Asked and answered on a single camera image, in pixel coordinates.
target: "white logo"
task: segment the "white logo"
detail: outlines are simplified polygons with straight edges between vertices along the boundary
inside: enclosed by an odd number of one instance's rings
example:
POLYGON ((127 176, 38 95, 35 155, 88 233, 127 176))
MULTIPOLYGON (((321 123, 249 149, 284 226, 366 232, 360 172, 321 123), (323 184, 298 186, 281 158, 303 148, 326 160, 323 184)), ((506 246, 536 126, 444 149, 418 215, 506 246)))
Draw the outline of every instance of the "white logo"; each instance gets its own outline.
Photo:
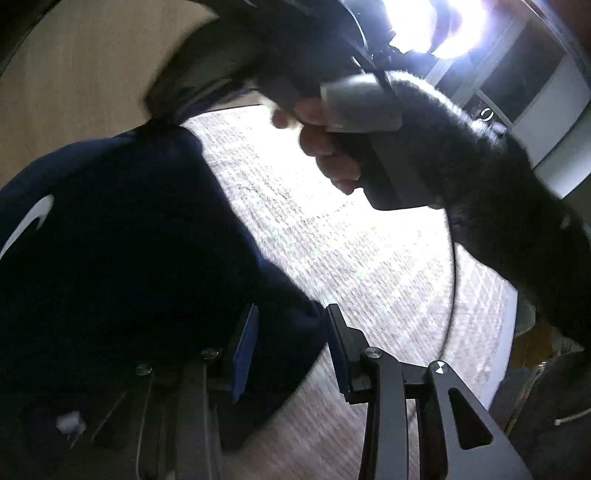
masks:
POLYGON ((12 244, 17 241, 18 237, 20 237, 27 229, 27 227, 38 218, 39 223, 37 223, 36 230, 41 228, 41 225, 43 225, 43 222, 45 222, 47 215, 49 215, 49 212, 51 211, 51 207, 53 207, 53 195, 47 195, 46 197, 43 197, 41 200, 39 200, 35 205, 33 205, 33 208, 27 212, 25 218, 22 219, 21 223, 18 224, 17 229, 13 231, 12 235, 8 237, 8 240, 6 240, 2 250, 0 250, 0 260, 12 246, 12 244))

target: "beige wall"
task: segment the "beige wall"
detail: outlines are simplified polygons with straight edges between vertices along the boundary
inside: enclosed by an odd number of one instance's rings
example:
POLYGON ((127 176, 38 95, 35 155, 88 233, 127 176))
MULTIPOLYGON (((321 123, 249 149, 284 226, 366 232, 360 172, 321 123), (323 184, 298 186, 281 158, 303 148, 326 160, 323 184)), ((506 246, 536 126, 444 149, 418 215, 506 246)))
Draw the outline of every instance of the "beige wall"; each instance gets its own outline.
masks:
POLYGON ((0 185, 62 145, 144 122, 159 65, 209 18, 186 0, 62 0, 0 77, 0 185))

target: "bright light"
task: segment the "bright light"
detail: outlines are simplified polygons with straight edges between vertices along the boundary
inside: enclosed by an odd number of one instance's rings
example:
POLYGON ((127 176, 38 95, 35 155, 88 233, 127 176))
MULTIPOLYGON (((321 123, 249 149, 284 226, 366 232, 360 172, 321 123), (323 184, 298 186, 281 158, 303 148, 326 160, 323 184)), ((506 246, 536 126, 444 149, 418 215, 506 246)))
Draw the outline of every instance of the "bright light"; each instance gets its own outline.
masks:
POLYGON ((433 52, 440 59, 460 57, 478 43, 486 20, 484 8, 478 0, 447 0, 462 16, 462 24, 458 31, 447 38, 433 52))
MULTIPOLYGON (((479 0, 447 0, 462 16, 460 28, 433 55, 452 59, 467 53, 480 40, 486 13, 479 0)), ((426 53, 437 25, 437 12, 428 0, 384 0, 395 32, 390 46, 401 53, 426 53)))
POLYGON ((427 53, 437 25, 437 12, 428 0, 385 0, 396 35, 390 42, 402 53, 427 53))

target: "zipper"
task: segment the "zipper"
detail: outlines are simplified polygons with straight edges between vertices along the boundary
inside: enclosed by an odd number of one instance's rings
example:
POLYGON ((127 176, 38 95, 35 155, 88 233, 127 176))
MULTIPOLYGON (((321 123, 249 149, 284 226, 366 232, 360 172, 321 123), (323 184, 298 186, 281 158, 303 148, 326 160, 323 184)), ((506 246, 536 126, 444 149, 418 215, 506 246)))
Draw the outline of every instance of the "zipper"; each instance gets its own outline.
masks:
POLYGON ((579 413, 575 413, 574 415, 569 415, 568 417, 565 417, 563 419, 556 419, 554 421, 554 425, 555 426, 560 426, 563 423, 567 423, 569 421, 573 421, 573 420, 578 420, 578 419, 582 419, 584 416, 589 415, 591 413, 591 408, 588 408, 587 410, 583 410, 579 413))
POLYGON ((515 424, 517 423, 517 419, 519 418, 519 415, 523 411, 523 407, 525 406, 527 399, 530 397, 531 391, 533 390, 535 383, 539 380, 542 373, 544 373, 545 368, 546 368, 546 362, 540 363, 538 365, 538 369, 536 370, 536 372, 527 381, 527 383, 523 387, 523 390, 521 390, 521 393, 519 394, 519 398, 517 399, 517 403, 515 405, 515 408, 513 409, 513 413, 511 414, 509 422, 507 423, 505 430, 504 430, 505 435, 507 437, 509 435, 511 435, 511 432, 513 431, 513 428, 515 427, 515 424))

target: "dark sleeve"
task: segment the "dark sleeve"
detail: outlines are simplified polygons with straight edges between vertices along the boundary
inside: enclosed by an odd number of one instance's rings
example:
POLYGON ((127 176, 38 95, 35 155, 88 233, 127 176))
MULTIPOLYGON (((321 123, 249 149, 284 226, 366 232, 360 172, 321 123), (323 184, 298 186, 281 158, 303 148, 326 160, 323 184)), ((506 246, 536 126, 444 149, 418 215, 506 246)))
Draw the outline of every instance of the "dark sleeve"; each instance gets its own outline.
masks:
POLYGON ((591 348, 591 245, 584 224, 540 183, 525 151, 506 142, 499 153, 505 168, 451 210, 454 233, 563 335, 591 348))
POLYGON ((422 80, 390 79, 405 147, 448 211, 455 240, 591 348, 591 248, 579 215, 540 183, 517 140, 473 121, 422 80))
POLYGON ((225 347, 250 303, 251 383, 292 391, 304 378, 321 309, 261 255, 191 132, 151 121, 39 159, 0 192, 0 232, 48 194, 42 227, 0 260, 0 380, 103 388, 139 362, 225 347))

